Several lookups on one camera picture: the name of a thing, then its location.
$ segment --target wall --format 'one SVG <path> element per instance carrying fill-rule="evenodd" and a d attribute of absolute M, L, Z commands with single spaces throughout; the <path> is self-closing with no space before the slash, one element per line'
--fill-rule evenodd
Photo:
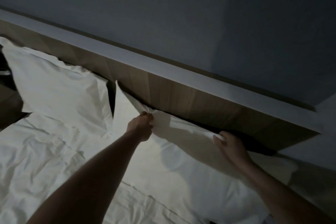
<path fill-rule="evenodd" d="M 280 153 L 336 171 L 336 94 L 316 108 L 324 123 L 322 134 L 281 150 Z"/>
<path fill-rule="evenodd" d="M 336 0 L 0 0 L 315 105 L 336 92 Z"/>

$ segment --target bed sheet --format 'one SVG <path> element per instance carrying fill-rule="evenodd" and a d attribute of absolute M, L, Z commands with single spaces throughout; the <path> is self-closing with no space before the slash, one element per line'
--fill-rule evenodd
<path fill-rule="evenodd" d="M 0 223 L 24 224 L 80 166 L 113 141 L 32 113 L 0 133 Z M 108 223 L 187 224 L 154 198 L 121 183 Z"/>

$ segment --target person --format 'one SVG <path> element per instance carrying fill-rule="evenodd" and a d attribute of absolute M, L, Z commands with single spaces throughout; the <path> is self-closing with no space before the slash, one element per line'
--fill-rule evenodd
<path fill-rule="evenodd" d="M 124 135 L 52 193 L 27 224 L 102 223 L 135 149 L 152 134 L 152 120 L 153 115 L 146 112 L 131 120 Z M 220 134 L 226 141 L 214 136 L 215 145 L 248 178 L 277 223 L 334 223 L 317 207 L 258 167 L 239 138 L 224 131 Z"/>

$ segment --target white pillow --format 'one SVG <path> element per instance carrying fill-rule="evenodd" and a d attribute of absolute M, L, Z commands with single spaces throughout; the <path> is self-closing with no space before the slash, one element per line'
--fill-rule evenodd
<path fill-rule="evenodd" d="M 23 99 L 23 112 L 37 112 L 97 136 L 112 129 L 105 79 L 6 38 L 0 37 L 0 44 Z"/>
<path fill-rule="evenodd" d="M 154 115 L 153 134 L 136 149 L 123 182 L 153 197 L 190 223 L 258 223 L 268 210 L 258 194 L 222 157 L 213 133 L 122 92 L 117 84 L 114 139 L 139 112 Z M 287 184 L 297 167 L 287 160 L 249 152 L 252 159 Z"/>

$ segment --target wood grain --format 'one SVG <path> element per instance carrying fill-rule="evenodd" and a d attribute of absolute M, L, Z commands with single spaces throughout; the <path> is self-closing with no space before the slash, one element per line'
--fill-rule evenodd
<path fill-rule="evenodd" d="M 245 133 L 273 150 L 281 150 L 318 134 L 8 22 L 0 21 L 0 34 L 106 78 L 110 95 L 118 80 L 124 90 L 155 109 L 196 123 Z"/>

